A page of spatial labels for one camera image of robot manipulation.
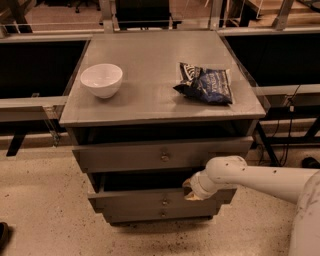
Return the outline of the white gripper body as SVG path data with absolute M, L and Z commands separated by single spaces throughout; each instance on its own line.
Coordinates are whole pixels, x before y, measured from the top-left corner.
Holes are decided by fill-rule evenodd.
M 212 197 L 219 189 L 220 183 L 211 177 L 205 170 L 191 176 L 191 192 L 194 192 L 201 200 Z

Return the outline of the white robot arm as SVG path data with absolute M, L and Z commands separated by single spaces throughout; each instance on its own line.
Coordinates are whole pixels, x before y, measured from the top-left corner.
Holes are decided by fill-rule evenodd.
M 187 178 L 186 200 L 206 200 L 241 185 L 296 205 L 288 256 L 320 256 L 320 170 L 250 166 L 240 156 L 214 157 Z

